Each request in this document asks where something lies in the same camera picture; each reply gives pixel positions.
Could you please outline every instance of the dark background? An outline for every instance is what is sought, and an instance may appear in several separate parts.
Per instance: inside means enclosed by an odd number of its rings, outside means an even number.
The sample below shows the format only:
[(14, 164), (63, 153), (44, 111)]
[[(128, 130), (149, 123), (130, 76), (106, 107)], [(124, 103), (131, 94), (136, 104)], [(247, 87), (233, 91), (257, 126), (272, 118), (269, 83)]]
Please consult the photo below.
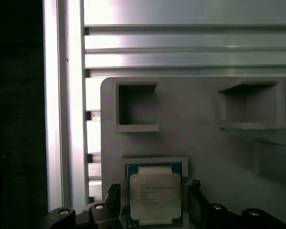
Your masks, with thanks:
[(41, 0), (0, 1), (0, 224), (47, 213)]

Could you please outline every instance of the vertical aluminum profile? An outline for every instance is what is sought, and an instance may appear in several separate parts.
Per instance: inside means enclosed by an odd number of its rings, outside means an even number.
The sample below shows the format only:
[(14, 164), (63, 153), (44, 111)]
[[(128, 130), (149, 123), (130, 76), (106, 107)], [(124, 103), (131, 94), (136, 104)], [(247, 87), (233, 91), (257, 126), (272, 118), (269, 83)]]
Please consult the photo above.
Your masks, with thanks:
[(83, 1), (67, 0), (67, 79), (69, 91), (69, 146), (72, 207), (88, 204), (87, 127), (84, 76)]
[(48, 210), (70, 206), (65, 2), (43, 0)]

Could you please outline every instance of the screw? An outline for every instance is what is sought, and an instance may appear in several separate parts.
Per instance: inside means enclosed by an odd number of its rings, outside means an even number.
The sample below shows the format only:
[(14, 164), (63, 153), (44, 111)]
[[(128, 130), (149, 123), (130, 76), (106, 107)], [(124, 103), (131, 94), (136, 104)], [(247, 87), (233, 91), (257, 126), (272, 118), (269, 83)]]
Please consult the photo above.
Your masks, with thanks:
[(64, 210), (64, 211), (61, 211), (59, 214), (60, 215), (67, 215), (69, 213), (69, 210)]
[(96, 208), (96, 209), (102, 209), (102, 208), (103, 208), (103, 205), (96, 205), (95, 208)]
[(213, 207), (214, 207), (216, 210), (221, 210), (221, 206), (218, 205), (218, 204), (214, 205)]
[(249, 213), (250, 213), (250, 215), (253, 215), (253, 216), (259, 216), (259, 213), (256, 210), (251, 210), (251, 211), (249, 211)]

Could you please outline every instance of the square recess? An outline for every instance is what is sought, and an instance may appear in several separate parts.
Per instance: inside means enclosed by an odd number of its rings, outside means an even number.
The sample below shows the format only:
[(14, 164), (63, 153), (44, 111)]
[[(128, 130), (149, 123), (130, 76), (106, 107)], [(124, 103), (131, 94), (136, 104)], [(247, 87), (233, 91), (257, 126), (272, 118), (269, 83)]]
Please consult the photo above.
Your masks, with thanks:
[(117, 132), (159, 131), (155, 88), (158, 81), (138, 79), (116, 82), (115, 130)]
[(285, 128), (285, 100), (279, 80), (241, 79), (218, 87), (223, 122), (220, 128)]

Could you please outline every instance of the bolt head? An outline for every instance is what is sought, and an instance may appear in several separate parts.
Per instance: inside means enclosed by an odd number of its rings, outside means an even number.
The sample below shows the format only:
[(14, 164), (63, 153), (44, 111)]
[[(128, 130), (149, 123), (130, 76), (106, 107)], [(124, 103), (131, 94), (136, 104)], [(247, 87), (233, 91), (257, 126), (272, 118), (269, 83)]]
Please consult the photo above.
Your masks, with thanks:
[(60, 215), (67, 215), (68, 213), (69, 213), (68, 210), (64, 210), (64, 211), (61, 211), (59, 214), (60, 214)]
[(215, 204), (215, 205), (213, 206), (213, 208), (215, 208), (216, 210), (221, 210), (221, 209), (222, 209), (221, 206), (218, 205), (218, 204)]
[(259, 213), (256, 210), (250, 210), (249, 214), (252, 215), (252, 216), (259, 216)]

